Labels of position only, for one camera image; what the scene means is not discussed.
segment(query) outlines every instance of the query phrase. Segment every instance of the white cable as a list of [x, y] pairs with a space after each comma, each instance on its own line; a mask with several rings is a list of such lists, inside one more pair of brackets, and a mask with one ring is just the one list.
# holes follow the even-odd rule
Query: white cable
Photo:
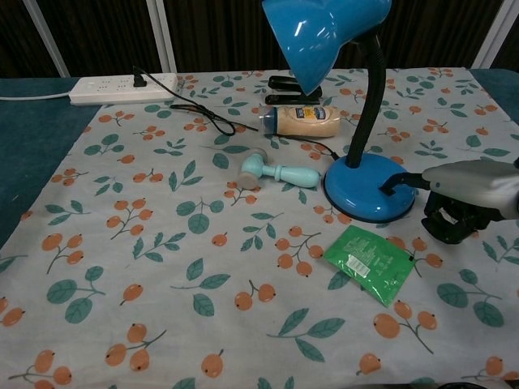
[[69, 92], [58, 93], [57, 95], [47, 95], [47, 96], [30, 96], [30, 97], [1, 97], [0, 101], [30, 101], [30, 100], [48, 100], [48, 99], [58, 99], [60, 97], [67, 97]]

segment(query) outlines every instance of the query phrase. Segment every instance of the dark curtain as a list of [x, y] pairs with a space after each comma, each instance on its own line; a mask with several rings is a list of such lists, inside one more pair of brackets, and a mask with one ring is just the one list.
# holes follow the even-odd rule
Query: dark curtain
[[[380, 31], [388, 67], [470, 67], [501, 3], [393, 0]], [[165, 9], [179, 71], [287, 67], [260, 0], [165, 0]], [[335, 67], [362, 65], [347, 45]]]
[[145, 0], [38, 0], [72, 76], [160, 72]]
[[492, 67], [519, 71], [519, 18], [516, 19], [500, 51], [495, 56]]
[[0, 1], [0, 77], [58, 77], [20, 0]]

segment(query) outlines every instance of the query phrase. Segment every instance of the table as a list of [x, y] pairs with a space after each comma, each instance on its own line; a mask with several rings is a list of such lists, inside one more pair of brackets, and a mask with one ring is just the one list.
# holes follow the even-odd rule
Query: table
[[[184, 75], [182, 93], [254, 124], [268, 77], [284, 73]], [[333, 71], [323, 84], [324, 104], [342, 111], [341, 136], [325, 141], [338, 152], [366, 85], [362, 70]], [[518, 138], [468, 71], [389, 71], [367, 152], [419, 172], [481, 156], [513, 161]], [[227, 138], [166, 104], [101, 108], [0, 251], [2, 385], [517, 378], [519, 224], [445, 246], [419, 224], [425, 192], [406, 218], [375, 225], [330, 208], [320, 188], [264, 180], [240, 190], [234, 179], [249, 147], [274, 163], [322, 173], [330, 164], [310, 144], [242, 128]], [[350, 224], [417, 258], [395, 306], [320, 259]]]

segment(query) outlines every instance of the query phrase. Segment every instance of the brush handle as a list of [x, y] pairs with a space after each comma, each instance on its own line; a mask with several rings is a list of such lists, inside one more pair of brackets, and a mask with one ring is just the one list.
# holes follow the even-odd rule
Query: brush handle
[[313, 188], [320, 181], [316, 170], [294, 166], [264, 166], [263, 174], [273, 176], [276, 181], [288, 182], [302, 188]]

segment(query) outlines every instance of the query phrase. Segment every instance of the green plastic bag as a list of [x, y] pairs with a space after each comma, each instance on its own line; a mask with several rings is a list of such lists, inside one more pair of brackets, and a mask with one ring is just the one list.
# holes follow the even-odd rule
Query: green plastic bag
[[351, 225], [324, 257], [389, 306], [414, 265], [414, 258], [383, 237]]

